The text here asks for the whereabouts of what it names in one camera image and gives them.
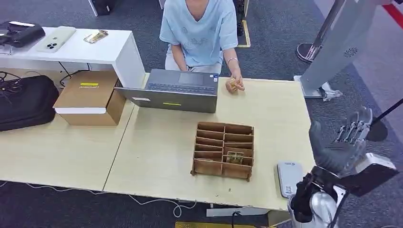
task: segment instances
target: white phone case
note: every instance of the white phone case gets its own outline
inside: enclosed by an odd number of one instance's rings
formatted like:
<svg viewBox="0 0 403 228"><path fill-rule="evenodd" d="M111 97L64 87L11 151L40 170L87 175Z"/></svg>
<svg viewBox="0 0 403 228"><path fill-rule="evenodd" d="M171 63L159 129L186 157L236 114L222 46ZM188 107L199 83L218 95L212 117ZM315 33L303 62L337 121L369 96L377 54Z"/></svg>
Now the white phone case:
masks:
<svg viewBox="0 0 403 228"><path fill-rule="evenodd" d="M297 183L302 181L301 164L293 161L282 161L277 164L280 191L284 198L289 198L297 192Z"/></svg>
<svg viewBox="0 0 403 228"><path fill-rule="evenodd" d="M37 46L40 52L57 52L68 39L76 32L74 27L60 26L47 35Z"/></svg>

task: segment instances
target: wooden organizer tray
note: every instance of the wooden organizer tray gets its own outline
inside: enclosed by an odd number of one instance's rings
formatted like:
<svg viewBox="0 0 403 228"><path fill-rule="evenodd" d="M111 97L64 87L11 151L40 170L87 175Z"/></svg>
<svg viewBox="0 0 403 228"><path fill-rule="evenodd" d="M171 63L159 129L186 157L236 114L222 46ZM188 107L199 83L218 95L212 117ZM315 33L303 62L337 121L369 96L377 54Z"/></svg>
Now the wooden organizer tray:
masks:
<svg viewBox="0 0 403 228"><path fill-rule="evenodd" d="M249 181L253 166L253 127L199 122L191 174L242 178ZM227 162L228 152L243 153L242 163Z"/></svg>

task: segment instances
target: cardboard box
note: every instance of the cardboard box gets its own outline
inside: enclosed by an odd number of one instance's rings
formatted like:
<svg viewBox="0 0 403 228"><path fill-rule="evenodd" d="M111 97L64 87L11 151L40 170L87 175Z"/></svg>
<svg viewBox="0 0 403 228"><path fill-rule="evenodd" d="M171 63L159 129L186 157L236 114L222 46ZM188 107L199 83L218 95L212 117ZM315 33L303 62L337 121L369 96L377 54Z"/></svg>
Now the cardboard box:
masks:
<svg viewBox="0 0 403 228"><path fill-rule="evenodd" d="M83 71L72 76L53 106L70 125L118 125L125 98L114 90L114 71Z"/></svg>

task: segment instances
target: light wood tabletop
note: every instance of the light wood tabletop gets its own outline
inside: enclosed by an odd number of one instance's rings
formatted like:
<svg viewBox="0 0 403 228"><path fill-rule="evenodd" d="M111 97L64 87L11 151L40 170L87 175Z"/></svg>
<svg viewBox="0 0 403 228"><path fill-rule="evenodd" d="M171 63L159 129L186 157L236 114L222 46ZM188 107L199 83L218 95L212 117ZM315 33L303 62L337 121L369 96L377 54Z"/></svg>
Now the light wood tabletop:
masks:
<svg viewBox="0 0 403 228"><path fill-rule="evenodd" d="M298 82L244 79L245 92L229 94L219 79L215 114L139 108L132 116L105 191L225 205L287 210L275 172L279 161L313 167L310 120ZM192 156L199 121L255 128L250 182L197 174Z"/></svg>
<svg viewBox="0 0 403 228"><path fill-rule="evenodd" d="M133 104L118 126L44 125L0 132L0 180L102 190Z"/></svg>

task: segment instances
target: woman's hand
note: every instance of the woman's hand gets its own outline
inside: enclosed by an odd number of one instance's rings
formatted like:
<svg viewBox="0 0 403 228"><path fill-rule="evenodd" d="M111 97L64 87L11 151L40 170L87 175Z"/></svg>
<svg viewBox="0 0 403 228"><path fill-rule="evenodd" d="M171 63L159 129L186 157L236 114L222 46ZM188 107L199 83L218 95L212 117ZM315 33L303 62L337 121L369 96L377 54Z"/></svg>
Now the woman's hand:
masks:
<svg viewBox="0 0 403 228"><path fill-rule="evenodd" d="M225 83L225 86L230 93L234 93L237 90L245 90L240 72L232 74L227 83Z"/></svg>

